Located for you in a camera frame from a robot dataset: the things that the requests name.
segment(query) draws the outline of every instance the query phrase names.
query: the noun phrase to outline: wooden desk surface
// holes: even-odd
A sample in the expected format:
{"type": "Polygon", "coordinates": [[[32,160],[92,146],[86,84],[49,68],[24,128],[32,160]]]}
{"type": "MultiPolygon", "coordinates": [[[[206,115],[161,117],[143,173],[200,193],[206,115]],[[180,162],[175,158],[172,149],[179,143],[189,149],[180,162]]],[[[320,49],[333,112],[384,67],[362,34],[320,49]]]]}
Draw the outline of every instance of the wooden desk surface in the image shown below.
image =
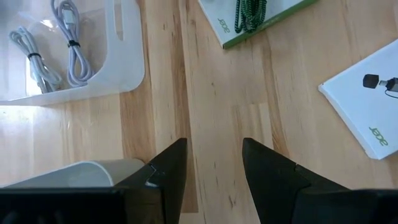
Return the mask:
{"type": "Polygon", "coordinates": [[[241,161],[253,137],[352,189],[398,186],[317,86],[398,37],[397,0],[320,0],[221,49],[197,0],[142,0],[146,77],[130,92],[0,107],[0,184],[87,159],[155,156],[190,140],[181,223],[259,223],[241,161]]]}

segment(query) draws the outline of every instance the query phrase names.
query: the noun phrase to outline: acer box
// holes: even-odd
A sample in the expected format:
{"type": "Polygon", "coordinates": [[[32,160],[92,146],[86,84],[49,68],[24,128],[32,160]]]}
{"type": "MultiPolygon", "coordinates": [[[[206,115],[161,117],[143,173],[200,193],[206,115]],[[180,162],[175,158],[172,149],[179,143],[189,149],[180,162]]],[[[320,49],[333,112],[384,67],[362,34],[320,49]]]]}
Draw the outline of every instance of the acer box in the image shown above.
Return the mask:
{"type": "Polygon", "coordinates": [[[264,22],[256,31],[248,34],[243,31],[237,34],[234,29],[237,0],[199,0],[207,19],[224,49],[257,34],[276,22],[311,5],[317,0],[267,0],[264,22]]]}
{"type": "Polygon", "coordinates": [[[398,40],[319,86],[372,159],[398,151],[398,40]]]}

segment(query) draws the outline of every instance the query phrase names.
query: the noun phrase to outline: white cable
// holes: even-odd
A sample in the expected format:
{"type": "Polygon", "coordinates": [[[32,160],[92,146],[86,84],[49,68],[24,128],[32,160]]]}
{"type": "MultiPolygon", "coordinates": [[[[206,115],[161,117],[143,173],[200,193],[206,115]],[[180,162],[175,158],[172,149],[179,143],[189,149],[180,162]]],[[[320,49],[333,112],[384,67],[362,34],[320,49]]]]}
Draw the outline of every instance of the white cable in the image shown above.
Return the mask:
{"type": "Polygon", "coordinates": [[[55,0],[51,0],[51,9],[62,30],[63,35],[69,43],[69,67],[68,67],[68,82],[72,87],[83,86],[87,84],[94,72],[91,69],[90,63],[84,57],[80,50],[80,46],[75,45],[79,42],[80,33],[80,17],[77,7],[71,0],[62,1],[59,7],[54,6],[55,0]],[[81,65],[81,72],[79,75],[75,74],[76,59],[79,59],[81,65]]]}
{"type": "Polygon", "coordinates": [[[54,69],[44,64],[33,35],[25,27],[20,27],[18,30],[10,32],[9,38],[29,58],[32,78],[37,82],[42,93],[58,90],[62,77],[54,69]]]}

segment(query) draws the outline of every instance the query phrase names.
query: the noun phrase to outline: box with green border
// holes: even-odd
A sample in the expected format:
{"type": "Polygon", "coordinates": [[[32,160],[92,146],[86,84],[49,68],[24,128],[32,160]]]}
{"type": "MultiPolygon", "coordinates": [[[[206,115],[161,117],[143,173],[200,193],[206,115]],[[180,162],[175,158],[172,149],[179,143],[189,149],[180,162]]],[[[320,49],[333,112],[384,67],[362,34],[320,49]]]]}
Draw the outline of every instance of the box with green border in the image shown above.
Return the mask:
{"type": "Polygon", "coordinates": [[[316,1],[318,0],[268,0],[264,22],[256,31],[242,31],[240,34],[235,33],[234,29],[236,0],[199,0],[199,3],[221,46],[228,49],[316,1]]]}

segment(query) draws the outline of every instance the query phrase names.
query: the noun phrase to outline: green cable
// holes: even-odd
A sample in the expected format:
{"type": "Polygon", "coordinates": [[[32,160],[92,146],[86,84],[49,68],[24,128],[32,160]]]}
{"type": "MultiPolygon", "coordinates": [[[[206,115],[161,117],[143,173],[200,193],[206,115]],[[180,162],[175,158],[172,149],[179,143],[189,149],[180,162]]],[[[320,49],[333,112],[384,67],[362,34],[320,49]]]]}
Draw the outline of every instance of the green cable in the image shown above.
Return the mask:
{"type": "Polygon", "coordinates": [[[254,32],[266,17],[267,0],[237,0],[235,14],[235,32],[242,30],[254,32]]]}

